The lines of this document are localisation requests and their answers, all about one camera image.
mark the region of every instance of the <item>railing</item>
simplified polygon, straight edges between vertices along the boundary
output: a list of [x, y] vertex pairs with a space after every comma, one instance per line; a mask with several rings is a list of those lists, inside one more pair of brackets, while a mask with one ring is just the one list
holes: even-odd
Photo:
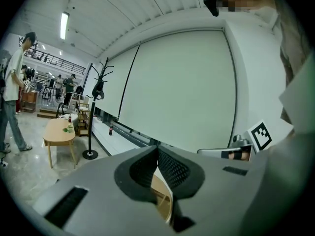
[[24, 56], [32, 58], [32, 59], [36, 59], [36, 60], [39, 60], [48, 64], [52, 64], [55, 66], [59, 66], [61, 68], [64, 68], [66, 70], [73, 72], [74, 74], [76, 73], [84, 74], [85, 67], [76, 65], [74, 63], [61, 59], [59, 57], [53, 56], [49, 53], [44, 53], [39, 50], [30, 48], [24, 53]]

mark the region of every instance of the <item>ceiling light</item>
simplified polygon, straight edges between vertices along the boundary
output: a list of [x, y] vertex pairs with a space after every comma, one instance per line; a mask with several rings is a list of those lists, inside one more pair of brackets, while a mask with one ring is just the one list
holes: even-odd
[[64, 12], [61, 15], [61, 23], [60, 23], [60, 38], [65, 39], [65, 31], [67, 28], [69, 13]]

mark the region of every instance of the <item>round wooden table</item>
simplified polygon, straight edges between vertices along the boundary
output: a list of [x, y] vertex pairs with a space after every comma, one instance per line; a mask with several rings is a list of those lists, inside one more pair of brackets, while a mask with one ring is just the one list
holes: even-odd
[[[67, 128], [69, 124], [72, 126], [72, 132], [63, 131], [64, 128]], [[43, 136], [45, 146], [48, 146], [48, 156], [50, 168], [53, 168], [53, 163], [51, 160], [50, 146], [70, 146], [71, 155], [74, 161], [74, 168], [78, 162], [75, 159], [72, 140], [75, 138], [75, 132], [73, 128], [73, 123], [69, 123], [65, 119], [52, 119], [48, 122], [45, 134]]]
[[153, 175], [151, 190], [157, 196], [157, 210], [168, 223], [172, 215], [173, 200], [170, 191], [168, 190], [165, 183]]

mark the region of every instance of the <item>table leg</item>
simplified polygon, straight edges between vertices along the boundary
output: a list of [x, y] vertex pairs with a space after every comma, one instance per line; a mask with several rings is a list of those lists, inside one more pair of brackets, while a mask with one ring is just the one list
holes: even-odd
[[47, 146], [48, 146], [49, 164], [50, 164], [50, 168], [52, 169], [53, 168], [53, 162], [51, 161], [50, 142], [48, 142]]
[[73, 161], [74, 161], [74, 168], [75, 168], [75, 165], [78, 164], [78, 162], [75, 160], [75, 156], [74, 156], [74, 152], [73, 152], [73, 146], [72, 146], [72, 141], [69, 142], [69, 146], [70, 146], [70, 151], [71, 151], [71, 154], [72, 154], [72, 158], [73, 158]]

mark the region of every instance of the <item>person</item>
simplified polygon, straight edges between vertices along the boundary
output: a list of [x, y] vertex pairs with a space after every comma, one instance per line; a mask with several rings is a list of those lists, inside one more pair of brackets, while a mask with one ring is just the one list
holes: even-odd
[[32, 54], [31, 54], [31, 58], [36, 58], [36, 50], [33, 50]]
[[38, 81], [38, 76], [36, 76], [36, 77], [32, 80], [32, 83], [33, 83], [33, 84], [36, 84], [37, 81]]
[[43, 57], [44, 57], [44, 53], [41, 54], [39, 60], [41, 61]]
[[[25, 76], [25, 71], [28, 67], [26, 65], [22, 65], [21, 68], [21, 73], [19, 75], [19, 79], [24, 81], [24, 76]], [[18, 94], [18, 99], [15, 102], [15, 114], [18, 114], [19, 112], [21, 112], [21, 94], [22, 94], [22, 89], [21, 87], [19, 87], [19, 94]]]
[[0, 152], [9, 153], [10, 149], [5, 146], [5, 131], [7, 123], [10, 123], [14, 141], [19, 151], [32, 149], [22, 136], [18, 126], [18, 120], [15, 116], [15, 101], [18, 99], [19, 86], [23, 89], [24, 83], [19, 79], [23, 63], [23, 53], [35, 44], [37, 37], [35, 32], [29, 32], [25, 35], [22, 46], [13, 54], [5, 74], [5, 89], [3, 92], [3, 101], [0, 112]]
[[70, 78], [66, 79], [65, 82], [65, 98], [63, 101], [64, 105], [68, 105], [69, 104], [69, 100], [71, 98], [71, 93], [73, 92], [73, 88], [74, 88], [74, 83], [73, 83], [73, 79], [75, 78], [75, 74], [72, 74]]
[[56, 99], [58, 100], [60, 97], [60, 91], [61, 87], [63, 85], [63, 80], [61, 78], [61, 74], [58, 75], [58, 78], [56, 80]]
[[[243, 9], [260, 9], [267, 6], [277, 11], [283, 35], [280, 58], [285, 70], [286, 86], [288, 86], [301, 70], [312, 49], [301, 23], [290, 6], [285, 0], [222, 0], [222, 2]], [[285, 109], [282, 111], [281, 119], [291, 124]], [[242, 155], [242, 158], [248, 161], [249, 156]]]

